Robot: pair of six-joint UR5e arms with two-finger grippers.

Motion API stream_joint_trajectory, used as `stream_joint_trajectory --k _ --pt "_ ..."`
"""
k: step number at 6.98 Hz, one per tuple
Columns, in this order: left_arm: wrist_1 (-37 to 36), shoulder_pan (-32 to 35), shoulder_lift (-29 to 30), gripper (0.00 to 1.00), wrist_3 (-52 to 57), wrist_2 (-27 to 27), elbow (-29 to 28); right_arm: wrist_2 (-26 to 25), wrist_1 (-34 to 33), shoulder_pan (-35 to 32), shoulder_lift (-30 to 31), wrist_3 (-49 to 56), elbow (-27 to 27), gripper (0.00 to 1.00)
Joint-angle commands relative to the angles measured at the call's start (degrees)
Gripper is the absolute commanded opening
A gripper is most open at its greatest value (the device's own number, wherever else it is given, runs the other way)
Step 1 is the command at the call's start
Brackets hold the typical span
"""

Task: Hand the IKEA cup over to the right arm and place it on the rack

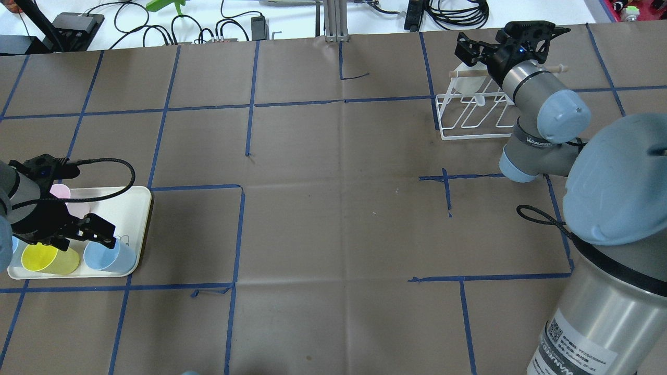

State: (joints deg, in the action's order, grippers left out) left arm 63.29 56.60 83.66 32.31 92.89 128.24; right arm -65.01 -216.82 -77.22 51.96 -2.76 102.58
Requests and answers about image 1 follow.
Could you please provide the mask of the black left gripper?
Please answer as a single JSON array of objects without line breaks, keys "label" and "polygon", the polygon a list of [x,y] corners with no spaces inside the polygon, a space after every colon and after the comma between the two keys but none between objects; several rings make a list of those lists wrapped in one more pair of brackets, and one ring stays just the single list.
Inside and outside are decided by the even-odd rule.
[{"label": "black left gripper", "polygon": [[[41,197],[53,198],[48,183],[45,192],[32,180],[13,180],[9,183],[9,199],[12,206],[24,201]],[[69,213],[65,203],[49,201],[12,209],[9,223],[14,235],[24,242],[42,242],[54,234],[63,233],[66,228],[76,223],[76,240],[91,241],[112,249],[117,238],[114,236],[115,225],[98,215],[85,215],[82,219]]]}]

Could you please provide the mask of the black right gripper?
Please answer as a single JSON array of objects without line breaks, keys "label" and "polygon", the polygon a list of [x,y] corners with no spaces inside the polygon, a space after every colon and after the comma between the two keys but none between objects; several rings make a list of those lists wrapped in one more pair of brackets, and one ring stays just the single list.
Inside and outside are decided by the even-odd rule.
[{"label": "black right gripper", "polygon": [[497,35],[499,44],[471,40],[460,31],[454,54],[469,67],[478,63],[487,66],[491,78],[504,89],[503,81],[512,68],[525,61],[543,64],[550,41],[570,31],[550,21],[510,21],[503,28],[503,36]]}]

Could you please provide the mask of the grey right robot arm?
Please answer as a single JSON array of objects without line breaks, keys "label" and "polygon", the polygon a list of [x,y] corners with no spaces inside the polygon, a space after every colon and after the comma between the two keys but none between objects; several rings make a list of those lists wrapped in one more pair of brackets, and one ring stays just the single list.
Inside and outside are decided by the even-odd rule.
[{"label": "grey right robot arm", "polygon": [[455,55],[483,64],[520,110],[499,168],[513,181],[567,178],[564,221],[580,254],[526,374],[634,374],[665,332],[665,114],[626,116],[590,140],[581,97],[542,64],[569,31],[513,21],[494,44],[458,34]]}]

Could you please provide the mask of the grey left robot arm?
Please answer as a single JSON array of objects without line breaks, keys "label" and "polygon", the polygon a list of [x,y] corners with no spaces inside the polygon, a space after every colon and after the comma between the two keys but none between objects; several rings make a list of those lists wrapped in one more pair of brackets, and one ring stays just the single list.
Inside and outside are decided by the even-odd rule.
[{"label": "grey left robot arm", "polygon": [[[59,198],[51,193],[55,180],[77,177],[79,166],[94,163],[119,163],[129,168],[130,181],[126,187],[93,198]],[[12,160],[1,164],[2,183],[2,271],[14,256],[12,238],[27,244],[52,245],[58,250],[68,249],[71,240],[90,240],[112,248],[117,242],[115,226],[97,214],[78,218],[70,213],[69,203],[99,202],[117,197],[132,187],[135,169],[117,158],[98,158],[71,161],[43,154],[26,162]]]}]

